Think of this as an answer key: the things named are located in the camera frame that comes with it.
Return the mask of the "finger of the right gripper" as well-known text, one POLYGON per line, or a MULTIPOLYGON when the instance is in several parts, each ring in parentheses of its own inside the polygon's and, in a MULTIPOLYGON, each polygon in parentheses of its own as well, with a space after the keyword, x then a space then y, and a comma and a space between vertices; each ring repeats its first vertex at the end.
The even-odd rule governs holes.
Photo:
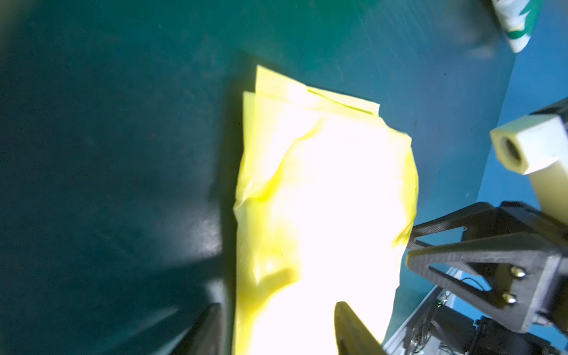
POLYGON ((501 235, 409 251, 407 267, 493 319, 531 320, 555 276, 555 247, 537 235, 501 235), (441 266, 485 279, 483 291, 441 266))
POLYGON ((430 247, 418 238, 463 228, 461 241, 483 237, 491 228, 495 217, 495 207, 488 203, 475 203, 458 211, 426 223, 415 225, 407 245, 408 251, 430 247))

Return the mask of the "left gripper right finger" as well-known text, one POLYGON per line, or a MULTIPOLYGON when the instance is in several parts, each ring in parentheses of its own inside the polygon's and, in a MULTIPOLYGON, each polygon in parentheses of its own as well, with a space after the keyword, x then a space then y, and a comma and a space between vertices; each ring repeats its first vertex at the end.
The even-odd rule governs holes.
POLYGON ((346 302, 336 303, 334 331, 339 355, 387 354, 346 302))

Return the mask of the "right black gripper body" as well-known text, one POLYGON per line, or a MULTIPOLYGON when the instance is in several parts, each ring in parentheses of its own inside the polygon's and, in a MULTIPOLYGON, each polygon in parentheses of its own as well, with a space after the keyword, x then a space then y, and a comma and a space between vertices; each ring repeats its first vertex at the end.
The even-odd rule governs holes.
POLYGON ((565 329, 567 225, 527 204, 507 201, 496 210, 490 245, 492 317, 519 333, 540 318, 565 329))

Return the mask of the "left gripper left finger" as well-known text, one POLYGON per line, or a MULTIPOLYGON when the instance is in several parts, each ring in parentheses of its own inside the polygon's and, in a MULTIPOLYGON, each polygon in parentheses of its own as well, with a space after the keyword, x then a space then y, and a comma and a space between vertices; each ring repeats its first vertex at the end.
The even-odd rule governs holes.
POLYGON ((170 354, 220 354, 223 344, 223 325, 222 305, 220 303, 210 304, 170 354))

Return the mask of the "plain yellow raincoat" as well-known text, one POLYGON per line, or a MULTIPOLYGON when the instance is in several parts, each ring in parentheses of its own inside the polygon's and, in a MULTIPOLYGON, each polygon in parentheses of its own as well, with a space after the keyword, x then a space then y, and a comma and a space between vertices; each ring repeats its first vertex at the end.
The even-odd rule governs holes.
POLYGON ((257 68, 233 208, 234 354, 336 354, 338 302, 385 338, 419 177, 411 137, 379 111, 257 68))

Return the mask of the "white dinosaur print raincoat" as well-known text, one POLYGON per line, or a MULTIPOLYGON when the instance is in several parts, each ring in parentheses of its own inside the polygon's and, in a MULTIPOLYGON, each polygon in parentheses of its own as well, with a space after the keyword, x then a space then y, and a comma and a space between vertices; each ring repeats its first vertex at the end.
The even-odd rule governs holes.
POLYGON ((492 0, 491 3, 512 51, 522 52, 532 37, 545 1, 492 0))

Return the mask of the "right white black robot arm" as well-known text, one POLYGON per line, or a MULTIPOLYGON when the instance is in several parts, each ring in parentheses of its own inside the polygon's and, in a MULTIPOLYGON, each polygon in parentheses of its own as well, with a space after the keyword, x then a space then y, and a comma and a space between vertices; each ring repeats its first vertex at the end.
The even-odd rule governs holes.
POLYGON ((567 219, 521 202, 477 203, 414 226, 407 267, 482 312, 442 304, 411 323, 405 349, 434 337, 449 354, 555 354, 530 333, 567 332, 567 219))

